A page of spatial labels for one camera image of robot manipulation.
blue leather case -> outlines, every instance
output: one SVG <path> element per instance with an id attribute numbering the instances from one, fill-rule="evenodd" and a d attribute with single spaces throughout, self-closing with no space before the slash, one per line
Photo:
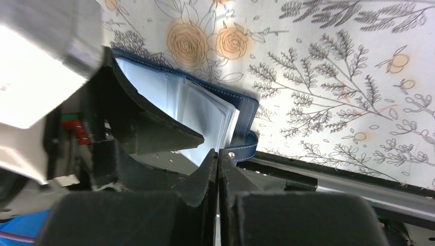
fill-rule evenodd
<path id="1" fill-rule="evenodd" d="M 211 93 L 222 98 L 223 100 L 233 104 L 236 109 L 240 111 L 239 119 L 235 125 L 235 130 L 233 138 L 229 147 L 226 148 L 228 152 L 234 153 L 234 162 L 244 161 L 251 159 L 255 155 L 256 147 L 258 144 L 257 135 L 252 132 L 251 126 L 255 118 L 255 114 L 259 107 L 259 102 L 255 98 L 237 93 L 211 83 L 202 81 L 188 73 L 180 70 L 176 70 L 167 66 L 157 64 L 148 59 L 144 59 L 137 55 L 119 50 L 112 49 L 115 58 L 125 58 L 134 63 L 138 63 L 147 67 L 151 67 L 160 71 L 165 71 L 167 73 L 176 74 L 179 76 L 184 76 L 190 81 L 204 87 Z"/>

floral tablecloth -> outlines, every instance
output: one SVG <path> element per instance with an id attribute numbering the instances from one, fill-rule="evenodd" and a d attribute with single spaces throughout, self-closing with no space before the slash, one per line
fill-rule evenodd
<path id="1" fill-rule="evenodd" d="M 435 189 L 435 2 L 98 0 L 112 47 L 260 100 L 258 150 Z"/>

stack of cards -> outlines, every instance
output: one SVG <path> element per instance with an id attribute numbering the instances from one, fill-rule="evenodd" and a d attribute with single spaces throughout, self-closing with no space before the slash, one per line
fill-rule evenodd
<path id="1" fill-rule="evenodd" d="M 229 102 L 203 87 L 170 73 L 117 58 L 119 67 L 144 96 L 169 116 L 204 136 L 195 149 L 180 152 L 199 166 L 210 149 L 223 149 L 231 143 L 239 111 Z"/>

leather strap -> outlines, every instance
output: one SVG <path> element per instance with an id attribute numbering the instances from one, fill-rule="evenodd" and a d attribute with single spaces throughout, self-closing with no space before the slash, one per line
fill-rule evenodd
<path id="1" fill-rule="evenodd" d="M 234 162 L 248 160 L 254 157 L 258 145 L 258 137 L 253 131 L 249 131 L 244 145 L 225 148 L 230 156 L 234 153 Z"/>

red wire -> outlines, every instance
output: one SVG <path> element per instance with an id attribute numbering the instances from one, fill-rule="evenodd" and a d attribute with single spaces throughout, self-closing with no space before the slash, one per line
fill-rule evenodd
<path id="1" fill-rule="evenodd" d="M 33 237 L 20 236 L 7 232 L 0 232 L 0 237 L 20 242 L 35 242 L 35 238 Z"/>

